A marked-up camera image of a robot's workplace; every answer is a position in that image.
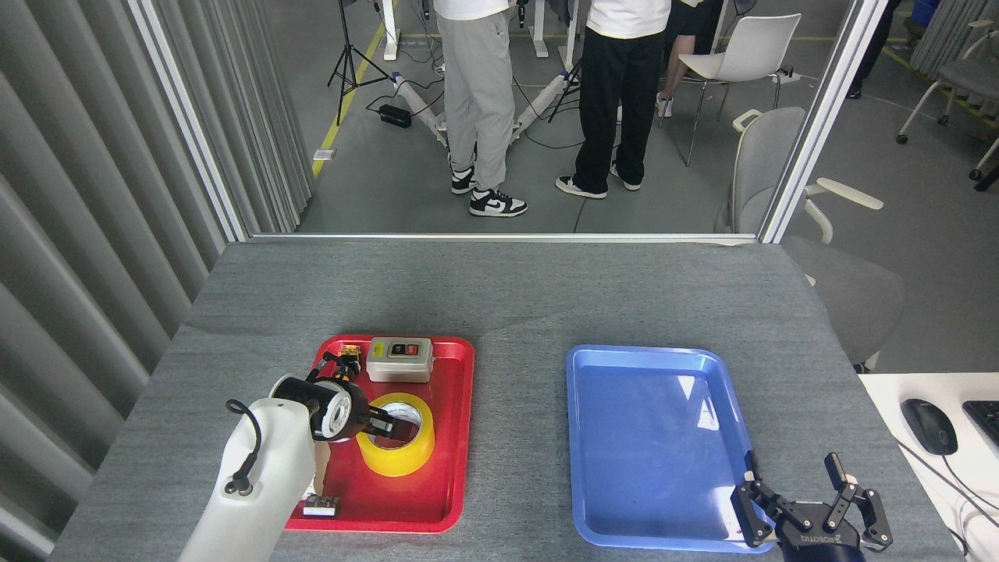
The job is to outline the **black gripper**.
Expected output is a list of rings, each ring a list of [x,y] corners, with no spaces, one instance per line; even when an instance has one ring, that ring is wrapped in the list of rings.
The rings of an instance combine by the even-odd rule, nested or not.
[[[357,353],[335,355],[322,353],[315,364],[315,381],[334,379],[353,382],[361,373]],[[420,434],[422,418],[414,409],[386,411],[371,409],[363,389],[356,384],[343,384],[350,396],[350,413],[343,428],[343,438],[349,439],[365,430],[372,441],[382,448],[400,448],[410,444]]]
[[[778,542],[784,561],[865,561],[860,548],[882,552],[894,541],[881,495],[863,489],[847,474],[835,453],[824,465],[837,492],[834,505],[820,523],[805,531],[805,517],[792,502],[763,482],[754,451],[745,455],[745,482],[734,488],[734,512],[745,543],[750,548]],[[863,533],[844,520],[856,505],[864,522]]]

